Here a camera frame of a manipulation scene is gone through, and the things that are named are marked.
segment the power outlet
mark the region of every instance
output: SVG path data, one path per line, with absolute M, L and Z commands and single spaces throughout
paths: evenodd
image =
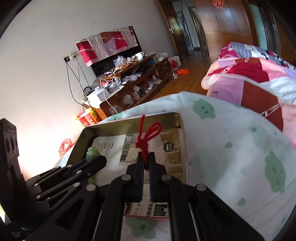
M 73 53 L 69 54 L 68 56 L 69 56 L 70 60 L 73 60 L 76 58 L 76 53 L 73 52 Z
M 76 52 L 69 54 L 67 57 L 64 58 L 65 62 L 69 62 L 77 57 Z

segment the white wall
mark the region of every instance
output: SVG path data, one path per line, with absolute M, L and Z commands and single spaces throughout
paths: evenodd
M 9 25 L 0 40 L 0 119 L 17 126 L 26 178 L 52 168 L 61 142 L 75 141 L 81 132 L 74 119 L 83 109 L 71 97 L 63 58 L 77 51 L 76 41 L 130 25 L 143 50 L 175 55 L 155 0 L 33 0 Z M 90 67 L 78 60 L 93 82 Z M 77 71 L 76 62 L 69 64 Z

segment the red paper decoration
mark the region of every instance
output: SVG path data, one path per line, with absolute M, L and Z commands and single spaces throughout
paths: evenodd
M 217 8 L 225 8 L 226 5 L 224 4 L 223 0 L 214 0 L 213 4 L 217 7 Z

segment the metal screw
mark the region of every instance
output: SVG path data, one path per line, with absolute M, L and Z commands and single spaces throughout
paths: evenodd
M 124 174 L 121 178 L 122 178 L 122 180 L 124 180 L 124 181 L 129 181 L 129 180 L 131 179 L 131 175 L 129 175 L 129 174 Z
M 169 181 L 172 179 L 172 176 L 169 175 L 169 174 L 164 174 L 162 177 L 161 177 L 162 180 L 164 181 Z
M 198 184 L 197 186 L 196 186 L 196 188 L 197 188 L 197 190 L 198 191 L 201 191 L 201 192 L 203 192 L 203 191 L 205 191 L 206 189 L 207 189 L 207 186 L 205 185 L 205 184 Z
M 94 184 L 88 184 L 87 186 L 86 186 L 86 190 L 87 191 L 93 191 L 93 190 L 95 190 L 96 189 L 96 185 L 94 185 Z

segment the drawer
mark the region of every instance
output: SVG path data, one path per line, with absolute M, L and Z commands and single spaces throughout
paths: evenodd
M 159 79 L 163 80 L 168 74 L 172 74 L 172 69 L 170 66 L 166 66 L 160 72 L 158 72 Z
M 160 72 L 163 70 L 165 67 L 170 66 L 170 62 L 168 59 L 164 59 L 159 66 L 156 67 L 157 71 Z

